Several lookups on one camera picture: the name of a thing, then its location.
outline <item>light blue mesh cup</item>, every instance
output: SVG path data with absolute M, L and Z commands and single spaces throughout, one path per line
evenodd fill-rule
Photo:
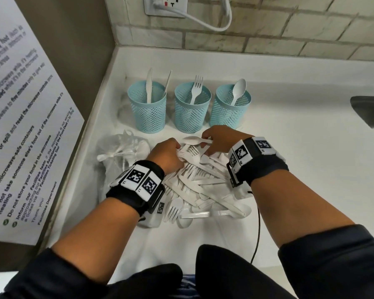
M 231 106 L 233 101 L 234 84 L 222 85 L 216 90 L 216 97 L 210 114 L 209 125 L 227 125 L 230 128 L 237 128 L 245 111 L 252 101 L 251 95 L 245 91 L 235 106 Z
M 175 89 L 175 125 L 184 133 L 201 130 L 212 97 L 210 90 L 202 86 L 201 94 L 195 99 L 194 105 L 190 105 L 193 85 L 194 82 L 184 83 Z
M 166 96 L 165 87 L 152 82 L 151 104 L 147 104 L 146 81 L 139 81 L 128 89 L 128 96 L 136 127 L 144 133 L 157 133 L 165 126 Z

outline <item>black sleeve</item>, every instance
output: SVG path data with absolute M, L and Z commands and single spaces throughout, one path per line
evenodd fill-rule
M 107 288 L 46 249 L 14 276 L 4 291 L 0 299 L 84 299 L 101 298 Z
M 374 298 L 374 237 L 364 226 L 308 235 L 278 254 L 300 299 Z

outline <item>informational sign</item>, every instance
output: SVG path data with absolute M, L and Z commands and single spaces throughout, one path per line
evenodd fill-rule
M 0 0 L 0 241 L 35 245 L 83 118 L 14 0 Z

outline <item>hand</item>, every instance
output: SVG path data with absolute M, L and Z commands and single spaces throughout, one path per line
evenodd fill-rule
M 157 144 L 148 155 L 147 160 L 160 166 L 165 175 L 176 172 L 184 167 L 184 162 L 179 160 L 176 155 L 176 149 L 179 148 L 180 144 L 174 138 L 170 138 Z
M 253 135 L 231 129 L 226 125 L 215 125 L 202 133 L 202 138 L 207 140 L 209 137 L 212 138 L 213 143 L 210 145 L 205 154 L 210 156 L 216 152 L 228 153 L 231 147 L 234 146 L 238 141 L 246 140 L 249 137 L 253 137 Z

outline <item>wall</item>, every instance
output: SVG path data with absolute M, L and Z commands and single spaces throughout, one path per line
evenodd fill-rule
M 119 45 L 374 60 L 374 0 L 230 0 L 233 22 L 221 34 L 147 16 L 143 0 L 106 2 Z M 221 23 L 219 0 L 189 0 L 188 12 Z
M 104 0 L 15 0 L 85 121 L 115 47 Z M 67 175 L 71 161 L 65 171 Z M 53 215 L 55 198 L 49 219 Z M 40 249 L 0 242 L 0 271 L 19 270 Z

